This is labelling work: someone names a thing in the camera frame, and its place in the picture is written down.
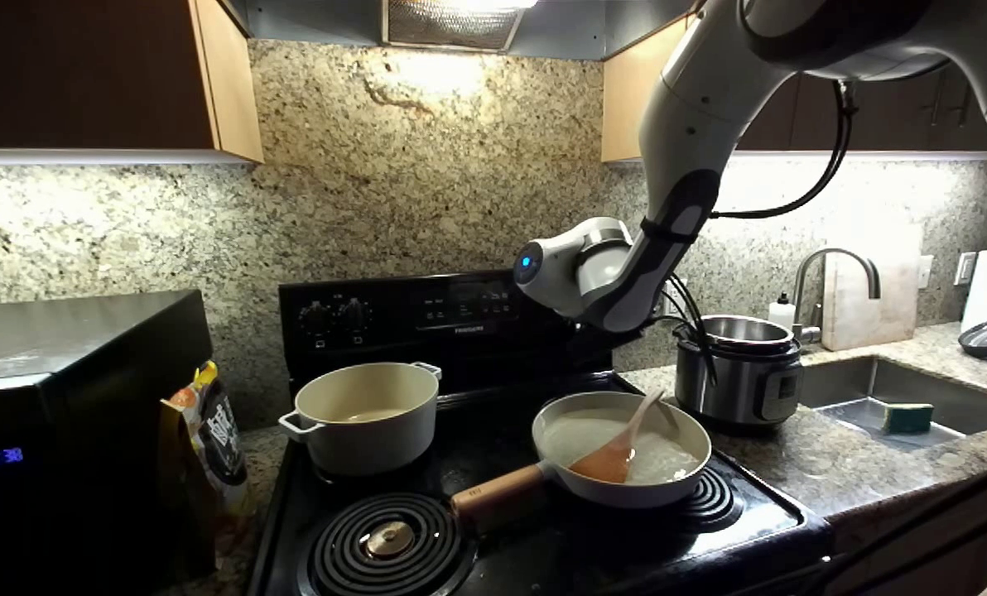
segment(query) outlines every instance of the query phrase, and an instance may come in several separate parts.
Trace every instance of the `granite countertop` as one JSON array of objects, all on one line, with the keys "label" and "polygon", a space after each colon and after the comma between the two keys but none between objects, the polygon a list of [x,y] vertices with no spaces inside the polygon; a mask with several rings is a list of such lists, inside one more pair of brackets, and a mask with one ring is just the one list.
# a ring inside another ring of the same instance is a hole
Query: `granite countertop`
[{"label": "granite countertop", "polygon": [[[804,355],[804,365],[882,355],[911,366],[924,366],[965,385],[987,386],[987,360],[965,358],[957,323],[922,327],[913,340],[875,344],[854,349]],[[668,389],[671,366],[624,369],[641,389]],[[765,434],[711,429],[723,454],[804,503],[810,514],[846,519],[857,508],[877,508],[918,497],[924,489],[962,482],[987,469],[987,429],[953,443],[901,454],[875,443],[868,434],[798,406],[783,428]],[[243,436],[247,455],[247,485],[235,497],[243,534],[233,553],[220,557],[209,579],[178,587],[174,591],[243,591],[259,546],[260,516],[272,501],[286,434],[277,428]]]}]

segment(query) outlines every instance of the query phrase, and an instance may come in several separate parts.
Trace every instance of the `white frying pan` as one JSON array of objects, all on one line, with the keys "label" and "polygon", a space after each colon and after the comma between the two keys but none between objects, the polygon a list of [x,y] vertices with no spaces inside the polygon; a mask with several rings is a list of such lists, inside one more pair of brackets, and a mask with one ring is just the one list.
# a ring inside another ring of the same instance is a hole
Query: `white frying pan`
[{"label": "white frying pan", "polygon": [[470,516],[544,480],[603,505],[666,505],[690,497],[711,461],[711,436],[694,417],[666,400],[650,406],[637,434],[625,482],[603,482],[571,469],[574,461],[624,429],[640,400],[641,395],[625,389],[584,389],[549,400],[531,422],[539,461],[454,493],[454,514]]}]

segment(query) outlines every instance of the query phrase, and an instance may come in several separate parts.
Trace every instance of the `microwave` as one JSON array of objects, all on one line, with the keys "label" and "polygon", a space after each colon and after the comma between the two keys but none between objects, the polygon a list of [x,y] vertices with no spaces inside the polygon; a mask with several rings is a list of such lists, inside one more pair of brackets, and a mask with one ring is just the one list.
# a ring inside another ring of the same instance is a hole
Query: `microwave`
[{"label": "microwave", "polygon": [[160,400],[211,358],[199,287],[0,305],[0,591],[151,591]]}]

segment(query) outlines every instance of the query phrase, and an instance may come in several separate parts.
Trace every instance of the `wooden spatula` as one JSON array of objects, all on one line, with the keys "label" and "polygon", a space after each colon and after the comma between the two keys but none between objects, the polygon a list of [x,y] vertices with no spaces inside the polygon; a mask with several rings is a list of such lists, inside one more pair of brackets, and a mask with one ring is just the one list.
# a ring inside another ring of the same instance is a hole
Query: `wooden spatula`
[{"label": "wooden spatula", "polygon": [[640,400],[640,406],[633,411],[633,417],[625,421],[625,428],[609,436],[607,443],[601,443],[595,451],[584,454],[575,463],[571,463],[574,474],[578,476],[593,476],[603,482],[625,482],[630,476],[630,461],[633,461],[633,436],[640,429],[640,422],[645,421],[650,405],[656,405],[661,395],[650,395],[645,400]]}]

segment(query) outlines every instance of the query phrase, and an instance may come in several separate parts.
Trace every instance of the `stove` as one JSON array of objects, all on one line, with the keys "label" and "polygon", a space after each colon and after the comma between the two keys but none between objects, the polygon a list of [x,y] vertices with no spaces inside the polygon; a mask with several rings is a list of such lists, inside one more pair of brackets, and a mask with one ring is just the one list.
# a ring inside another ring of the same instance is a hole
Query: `stove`
[{"label": "stove", "polygon": [[255,596],[784,591],[831,553],[829,523],[714,454],[691,497],[654,508],[553,480],[454,519],[446,501],[535,461],[532,413],[575,389],[637,389],[607,338],[522,299],[510,271],[283,287],[290,395],[342,365],[443,369],[432,451],[333,476],[289,439],[259,538]]}]

